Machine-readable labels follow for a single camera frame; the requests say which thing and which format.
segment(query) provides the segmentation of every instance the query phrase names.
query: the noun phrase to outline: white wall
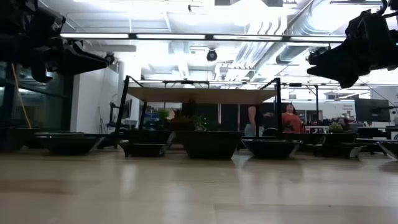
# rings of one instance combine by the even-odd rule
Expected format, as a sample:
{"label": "white wall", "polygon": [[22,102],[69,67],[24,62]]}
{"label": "white wall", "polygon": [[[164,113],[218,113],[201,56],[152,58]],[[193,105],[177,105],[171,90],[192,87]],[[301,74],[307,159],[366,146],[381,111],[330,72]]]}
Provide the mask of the white wall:
{"label": "white wall", "polygon": [[117,103],[119,75],[105,68],[75,76],[71,131],[100,133],[100,118],[109,122],[110,106]]}

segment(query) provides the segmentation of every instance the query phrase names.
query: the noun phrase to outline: fluorescent light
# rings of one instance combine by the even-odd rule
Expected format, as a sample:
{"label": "fluorescent light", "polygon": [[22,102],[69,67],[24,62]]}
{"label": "fluorescent light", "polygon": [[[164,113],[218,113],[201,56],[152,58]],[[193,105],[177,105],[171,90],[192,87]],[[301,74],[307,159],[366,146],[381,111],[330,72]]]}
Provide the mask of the fluorescent light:
{"label": "fluorescent light", "polygon": [[209,82],[210,84],[242,85],[243,82]]}
{"label": "fluorescent light", "polygon": [[338,36],[295,36],[291,37],[290,41],[297,42],[323,42],[323,43],[342,43],[346,37],[338,37]]}
{"label": "fluorescent light", "polygon": [[138,39],[185,39],[185,40],[204,40],[202,34],[137,34]]}
{"label": "fluorescent light", "polygon": [[248,84],[248,85],[265,85],[267,83],[266,82],[248,82],[246,84]]}
{"label": "fluorescent light", "polygon": [[73,0],[74,2],[92,2],[92,3],[132,3],[132,2],[151,2],[151,1],[165,1],[165,0]]}
{"label": "fluorescent light", "polygon": [[161,80],[139,80],[139,83],[163,83],[163,81]]}
{"label": "fluorescent light", "polygon": [[129,34],[85,34],[85,33],[69,33],[61,34],[64,38],[76,39],[128,39]]}
{"label": "fluorescent light", "polygon": [[281,36],[273,35],[214,35],[215,40],[263,40],[281,41]]}
{"label": "fluorescent light", "polygon": [[297,43],[297,42],[288,42],[286,43],[288,46],[304,46],[304,47],[328,47],[328,43]]}

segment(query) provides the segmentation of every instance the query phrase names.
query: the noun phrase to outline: table top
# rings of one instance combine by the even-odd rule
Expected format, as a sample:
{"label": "table top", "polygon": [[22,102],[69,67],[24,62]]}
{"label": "table top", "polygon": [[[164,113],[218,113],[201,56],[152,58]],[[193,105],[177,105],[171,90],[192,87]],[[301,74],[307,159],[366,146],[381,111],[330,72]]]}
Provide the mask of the table top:
{"label": "table top", "polygon": [[206,88],[142,88],[130,87],[128,93],[147,102],[223,103],[259,105],[276,95],[275,90],[225,90]]}

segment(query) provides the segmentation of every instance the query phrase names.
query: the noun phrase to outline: window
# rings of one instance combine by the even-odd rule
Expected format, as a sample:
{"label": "window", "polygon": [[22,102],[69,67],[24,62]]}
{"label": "window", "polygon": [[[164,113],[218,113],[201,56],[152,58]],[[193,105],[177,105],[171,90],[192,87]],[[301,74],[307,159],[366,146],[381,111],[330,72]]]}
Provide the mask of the window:
{"label": "window", "polygon": [[19,127],[26,127],[27,121],[24,114],[33,128],[45,130],[61,130],[62,121],[62,99],[48,96],[34,91],[19,89],[19,95],[15,95],[12,120]]}
{"label": "window", "polygon": [[33,128],[40,131],[69,131],[73,76],[47,73],[53,80],[39,83],[32,78],[30,69],[17,65],[17,92],[11,67],[11,63],[0,63],[0,126],[28,127],[26,112]]}
{"label": "window", "polygon": [[32,73],[29,68],[22,68],[22,66],[18,65],[17,73],[19,74],[20,86],[36,88],[54,94],[63,94],[63,81],[64,81],[63,75],[47,72],[47,76],[51,77],[52,80],[49,81],[48,83],[39,83],[33,79]]}

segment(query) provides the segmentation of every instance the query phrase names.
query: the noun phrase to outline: black equipment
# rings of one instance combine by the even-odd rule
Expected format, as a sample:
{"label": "black equipment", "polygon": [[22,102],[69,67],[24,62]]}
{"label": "black equipment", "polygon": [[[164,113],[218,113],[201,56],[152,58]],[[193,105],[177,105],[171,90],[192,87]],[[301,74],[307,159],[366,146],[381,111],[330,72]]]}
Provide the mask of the black equipment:
{"label": "black equipment", "polygon": [[355,99],[357,121],[390,122],[388,100]]}
{"label": "black equipment", "polygon": [[80,40],[60,36],[66,18],[38,7],[37,0],[0,3],[0,61],[32,70],[38,82],[49,82],[46,71],[76,75],[106,68],[108,61],[85,52]]}
{"label": "black equipment", "polygon": [[210,49],[209,52],[207,53],[207,61],[209,62],[214,62],[217,60],[217,53],[215,49]]}
{"label": "black equipment", "polygon": [[[358,77],[367,75],[371,70],[398,67],[398,31],[389,30],[386,18],[398,15],[398,12],[384,14],[387,0],[382,0],[383,8],[377,13],[363,11],[351,20],[345,30],[347,38],[335,47],[320,48],[310,53],[308,62],[315,65],[307,70],[308,74],[330,78],[348,88],[355,84]],[[398,10],[398,1],[390,1],[390,9]]]}

